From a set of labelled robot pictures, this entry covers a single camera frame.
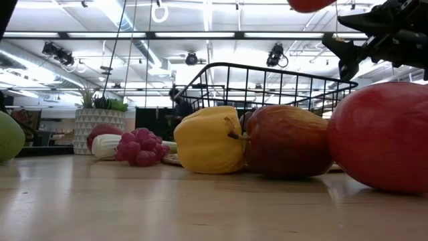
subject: potted plant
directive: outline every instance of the potted plant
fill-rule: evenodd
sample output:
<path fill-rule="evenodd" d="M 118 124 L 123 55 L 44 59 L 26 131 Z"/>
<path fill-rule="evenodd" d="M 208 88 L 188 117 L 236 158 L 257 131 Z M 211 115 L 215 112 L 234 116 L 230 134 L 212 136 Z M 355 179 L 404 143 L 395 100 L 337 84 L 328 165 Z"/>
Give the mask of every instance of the potted plant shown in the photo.
<path fill-rule="evenodd" d="M 97 89 L 88 85 L 79 87 L 83 97 L 83 108 L 76 111 L 76 125 L 74 128 L 74 154 L 91 155 L 86 139 L 91 130 L 99 124 L 107 124 L 125 130 L 125 112 L 128 105 L 119 100 L 95 96 Z"/>

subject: ceiling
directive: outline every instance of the ceiling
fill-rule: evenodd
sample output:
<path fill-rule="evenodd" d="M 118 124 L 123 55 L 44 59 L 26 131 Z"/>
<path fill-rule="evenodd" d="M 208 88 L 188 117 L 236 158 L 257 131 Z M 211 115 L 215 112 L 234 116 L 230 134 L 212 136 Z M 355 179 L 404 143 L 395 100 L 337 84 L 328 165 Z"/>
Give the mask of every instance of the ceiling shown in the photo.
<path fill-rule="evenodd" d="M 117 24 L 113 21 L 115 16 L 112 17 L 112 15 L 121 13 L 121 9 L 109 8 L 110 5 L 116 4 L 117 6 L 116 1 L 124 2 L 124 0 L 86 1 L 88 7 L 83 8 L 80 0 L 19 0 L 7 31 L 117 31 Z M 169 14 L 161 23 L 153 21 L 150 17 L 152 1 L 127 1 L 125 16 L 131 22 L 134 21 L 136 31 L 354 31 L 337 24 L 335 5 L 316 13 L 303 14 L 292 11 L 286 0 L 208 0 L 207 3 L 205 1 L 164 0 L 163 5 L 168 8 Z M 338 1 L 339 15 L 370 11 L 374 4 L 383 1 L 356 0 L 356 8 L 353 10 L 351 10 L 351 2 L 351 0 Z M 157 8 L 156 1 L 153 3 L 154 8 Z M 163 9 L 156 9 L 157 18 L 160 19 L 163 14 Z M 41 53 L 45 42 L 40 39 L 6 39 L 0 44 L 0 50 L 5 48 L 5 43 L 10 44 L 18 47 L 23 53 L 30 54 L 34 62 L 37 60 L 42 63 L 46 60 L 46 56 Z M 52 42 L 71 51 L 75 57 L 76 64 L 71 68 L 65 68 L 67 72 L 71 72 L 68 73 L 71 74 L 69 79 L 87 80 L 94 86 L 103 86 L 105 81 L 101 81 L 100 77 L 105 76 L 101 74 L 103 70 L 100 69 L 100 66 L 109 66 L 113 56 L 113 71 L 109 77 L 108 86 L 121 83 L 121 86 L 124 87 L 124 83 L 127 82 L 131 83 L 131 88 L 145 88 L 145 80 L 148 80 L 149 88 L 165 89 L 165 91 L 150 91 L 149 95 L 153 96 L 165 95 L 172 86 L 174 78 L 177 84 L 188 84 L 203 68 L 204 64 L 196 66 L 184 64 L 183 56 L 186 56 L 188 52 L 195 52 L 203 63 L 207 61 L 211 63 L 233 62 L 265 67 L 268 52 L 275 43 L 283 45 L 289 59 L 290 63 L 284 70 L 338 78 L 338 58 L 325 50 L 320 41 L 206 41 L 201 39 L 146 41 L 156 57 L 168 60 L 168 64 L 164 64 L 163 68 L 176 72 L 173 78 L 148 74 L 147 70 L 151 69 L 150 65 L 141 51 L 129 40 L 120 40 L 117 43 L 114 40 L 105 41 L 104 57 L 102 40 L 54 40 Z M 47 63 L 42 64 L 40 68 L 51 66 L 52 71 L 56 74 L 63 72 L 64 67 L 59 62 L 53 59 L 46 61 Z M 355 80 L 376 82 L 402 71 L 409 71 L 404 68 L 393 72 L 387 63 L 380 65 L 367 63 L 364 71 L 361 71 Z M 234 82 L 236 88 L 245 87 L 245 71 L 232 70 L 230 74 L 230 81 Z M 214 84 L 225 83 L 227 68 L 215 68 L 211 77 Z M 249 82 L 251 83 L 250 88 L 253 88 L 255 84 L 263 83 L 263 74 L 250 74 Z M 268 73 L 267 83 L 272 86 L 278 85 L 279 82 L 278 75 Z M 284 80 L 284 84 L 295 82 L 292 77 Z M 305 85 L 308 84 L 308 81 L 300 81 L 299 84 Z M 141 92 L 126 93 L 130 96 L 141 94 Z"/>

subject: yellow bell pepper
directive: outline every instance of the yellow bell pepper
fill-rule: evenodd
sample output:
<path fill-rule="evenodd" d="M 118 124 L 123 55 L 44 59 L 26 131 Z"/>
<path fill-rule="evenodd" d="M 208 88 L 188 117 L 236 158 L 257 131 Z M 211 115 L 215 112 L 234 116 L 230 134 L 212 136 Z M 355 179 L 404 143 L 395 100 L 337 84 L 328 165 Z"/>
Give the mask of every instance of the yellow bell pepper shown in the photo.
<path fill-rule="evenodd" d="M 174 131 L 181 165 L 206 174 L 240 170 L 245 163 L 243 142 L 228 137 L 231 129 L 241 133 L 237 111 L 231 106 L 204 108 L 184 118 Z"/>

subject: person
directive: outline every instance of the person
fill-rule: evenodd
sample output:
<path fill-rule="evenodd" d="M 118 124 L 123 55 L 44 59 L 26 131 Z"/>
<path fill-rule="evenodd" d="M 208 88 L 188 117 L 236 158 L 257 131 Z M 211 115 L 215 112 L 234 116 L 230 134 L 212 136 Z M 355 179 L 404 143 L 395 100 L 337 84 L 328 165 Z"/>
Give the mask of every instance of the person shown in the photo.
<path fill-rule="evenodd" d="M 172 88 L 169 91 L 169 98 L 171 101 L 175 102 L 175 113 L 174 115 L 167 116 L 168 119 L 175 122 L 175 126 L 180 124 L 180 122 L 186 117 L 192 114 L 192 106 L 183 99 L 183 97 L 175 96 L 179 93 L 179 90 Z"/>

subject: white planter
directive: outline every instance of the white planter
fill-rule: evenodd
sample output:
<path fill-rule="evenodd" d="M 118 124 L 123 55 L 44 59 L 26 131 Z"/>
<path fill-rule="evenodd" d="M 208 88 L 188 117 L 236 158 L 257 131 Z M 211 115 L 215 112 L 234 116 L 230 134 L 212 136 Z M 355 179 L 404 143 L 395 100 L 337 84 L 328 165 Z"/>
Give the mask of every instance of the white planter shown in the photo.
<path fill-rule="evenodd" d="M 86 144 L 86 138 L 94 127 L 107 124 L 125 130 L 125 112 L 102 109 L 80 109 L 76 111 L 76 125 L 74 127 L 74 154 L 91 155 Z"/>

